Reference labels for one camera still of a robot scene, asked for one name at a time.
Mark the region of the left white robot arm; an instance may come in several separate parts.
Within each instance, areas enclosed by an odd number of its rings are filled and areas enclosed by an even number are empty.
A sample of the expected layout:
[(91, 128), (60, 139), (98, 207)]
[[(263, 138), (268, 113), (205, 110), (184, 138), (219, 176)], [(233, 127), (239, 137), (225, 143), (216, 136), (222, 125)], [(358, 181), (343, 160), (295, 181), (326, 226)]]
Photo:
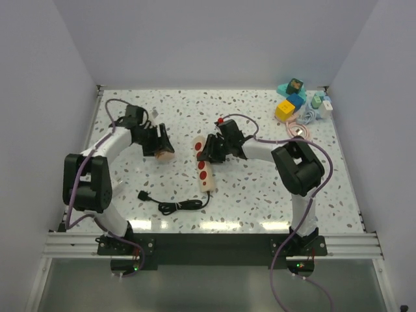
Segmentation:
[(62, 199), (68, 207), (65, 229), (74, 228), (85, 218), (94, 222), (112, 239), (112, 248), (120, 255), (130, 254), (134, 238), (131, 225), (112, 204), (113, 187), (110, 164), (122, 151), (136, 144), (145, 157), (169, 158), (175, 150), (164, 123), (156, 124), (142, 107), (126, 104), (125, 114), (114, 119), (105, 104), (110, 119), (109, 130), (82, 153), (70, 153), (64, 160)]

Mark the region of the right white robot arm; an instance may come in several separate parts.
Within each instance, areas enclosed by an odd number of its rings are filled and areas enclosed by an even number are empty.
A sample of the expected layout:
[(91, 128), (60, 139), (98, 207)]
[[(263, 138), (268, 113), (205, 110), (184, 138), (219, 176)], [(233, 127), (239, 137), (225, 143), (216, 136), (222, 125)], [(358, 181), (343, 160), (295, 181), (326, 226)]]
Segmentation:
[(216, 126), (217, 134), (194, 143), (197, 161), (223, 163), (232, 155), (274, 163), (283, 186), (291, 194), (293, 216), (287, 237), (282, 242), (271, 243), (272, 253), (305, 255), (319, 235), (315, 197), (324, 176), (324, 167), (308, 141), (296, 136), (265, 142), (253, 135), (244, 135), (234, 120), (219, 120)]

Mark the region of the white cube plug adapter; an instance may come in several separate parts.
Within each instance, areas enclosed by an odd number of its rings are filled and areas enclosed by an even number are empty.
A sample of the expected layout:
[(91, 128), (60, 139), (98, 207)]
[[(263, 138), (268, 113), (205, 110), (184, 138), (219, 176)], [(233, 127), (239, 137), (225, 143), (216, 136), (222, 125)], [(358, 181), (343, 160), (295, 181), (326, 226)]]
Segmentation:
[(124, 187), (124, 182), (121, 179), (112, 179), (112, 196), (115, 197), (121, 193)]

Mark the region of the beige power strip red sockets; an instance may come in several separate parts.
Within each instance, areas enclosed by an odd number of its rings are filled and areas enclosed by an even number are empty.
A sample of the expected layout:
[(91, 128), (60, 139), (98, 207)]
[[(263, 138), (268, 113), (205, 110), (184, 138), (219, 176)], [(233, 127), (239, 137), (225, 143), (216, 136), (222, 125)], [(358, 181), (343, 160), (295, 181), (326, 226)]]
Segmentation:
[(194, 138), (193, 151), (196, 159), (197, 179), (199, 182), (200, 190), (202, 192), (214, 192), (215, 191), (215, 180), (213, 177), (212, 166), (207, 161), (199, 161), (198, 156), (202, 153), (205, 146), (205, 139), (203, 136), (197, 136)]

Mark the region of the beige cube plug adapter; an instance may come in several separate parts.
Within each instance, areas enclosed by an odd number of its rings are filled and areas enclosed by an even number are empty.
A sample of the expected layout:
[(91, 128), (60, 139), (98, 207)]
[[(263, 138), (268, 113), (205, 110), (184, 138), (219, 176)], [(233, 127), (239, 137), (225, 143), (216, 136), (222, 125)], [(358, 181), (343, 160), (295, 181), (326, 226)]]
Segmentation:
[(155, 153), (155, 158), (161, 162), (171, 161), (174, 157), (175, 157), (174, 152), (158, 151)]

